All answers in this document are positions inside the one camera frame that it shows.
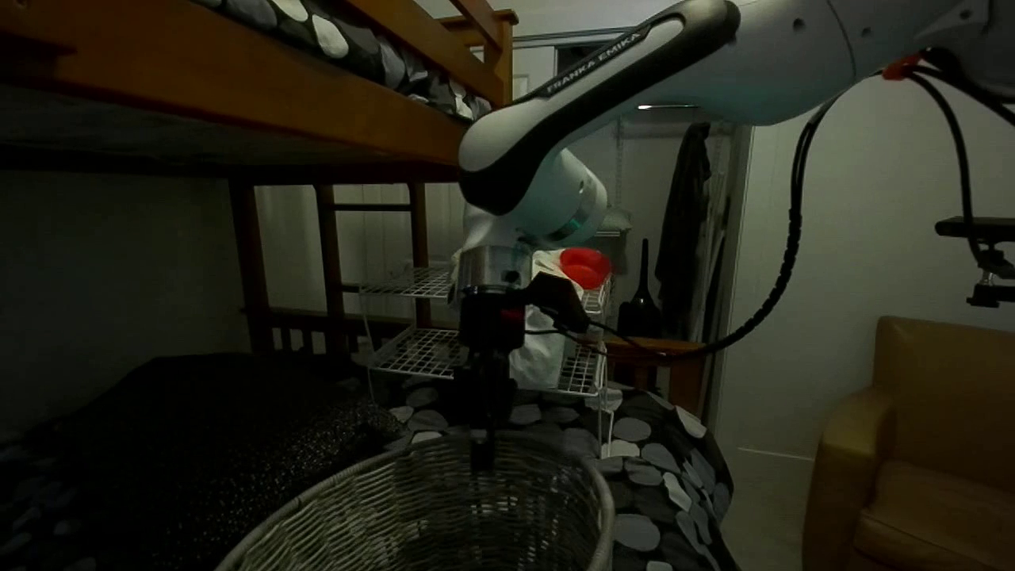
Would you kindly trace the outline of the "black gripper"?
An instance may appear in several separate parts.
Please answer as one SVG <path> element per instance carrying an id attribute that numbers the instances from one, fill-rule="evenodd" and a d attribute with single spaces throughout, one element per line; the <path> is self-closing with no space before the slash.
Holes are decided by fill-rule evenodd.
<path id="1" fill-rule="evenodd" d="M 470 425 L 470 465 L 491 470 L 496 428 L 507 420 L 517 380 L 507 354 L 523 346 L 527 310 L 538 309 L 556 330 L 587 334 L 590 318 L 561 276 L 536 274 L 523 288 L 477 293 L 461 309 L 461 348 L 449 414 Z"/>

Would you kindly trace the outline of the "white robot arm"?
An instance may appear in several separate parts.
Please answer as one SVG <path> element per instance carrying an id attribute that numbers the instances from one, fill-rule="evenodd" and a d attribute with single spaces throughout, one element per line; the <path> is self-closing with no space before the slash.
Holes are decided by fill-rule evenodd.
<path id="1" fill-rule="evenodd" d="M 639 97 L 778 123 L 920 55 L 986 97 L 1012 92 L 1015 0 L 675 0 L 464 134 L 466 306 L 520 306 L 529 257 L 601 224 L 607 186 L 570 144 Z"/>

